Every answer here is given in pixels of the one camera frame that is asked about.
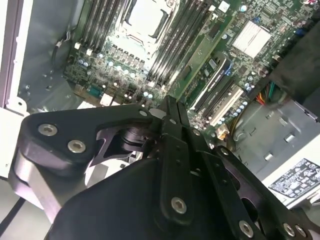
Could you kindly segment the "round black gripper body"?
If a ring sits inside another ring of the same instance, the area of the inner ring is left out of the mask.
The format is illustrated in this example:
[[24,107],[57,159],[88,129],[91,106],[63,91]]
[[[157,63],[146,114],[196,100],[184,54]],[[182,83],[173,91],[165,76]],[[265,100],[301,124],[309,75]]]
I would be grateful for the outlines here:
[[191,175],[194,219],[163,230],[157,224],[158,163],[134,163],[75,195],[60,209],[48,240],[231,240],[214,194]]

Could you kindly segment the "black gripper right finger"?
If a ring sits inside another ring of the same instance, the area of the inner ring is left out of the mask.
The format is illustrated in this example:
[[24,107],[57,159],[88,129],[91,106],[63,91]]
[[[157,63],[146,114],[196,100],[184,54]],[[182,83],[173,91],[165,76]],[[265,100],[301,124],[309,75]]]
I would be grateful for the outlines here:
[[287,209],[235,155],[224,146],[210,149],[189,124],[183,103],[179,120],[191,145],[192,159],[222,211],[218,222],[228,240],[312,240],[313,223]]

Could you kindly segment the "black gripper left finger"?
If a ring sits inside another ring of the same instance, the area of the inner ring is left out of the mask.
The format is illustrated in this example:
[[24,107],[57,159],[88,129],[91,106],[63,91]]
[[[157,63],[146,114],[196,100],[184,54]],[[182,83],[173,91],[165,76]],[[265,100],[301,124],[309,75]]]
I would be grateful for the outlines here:
[[156,215],[186,226],[194,214],[183,139],[189,126],[184,104],[171,96],[152,109],[123,104],[32,114],[21,123],[9,183],[53,222],[66,202],[86,189],[89,167],[142,152],[146,162],[160,163]]

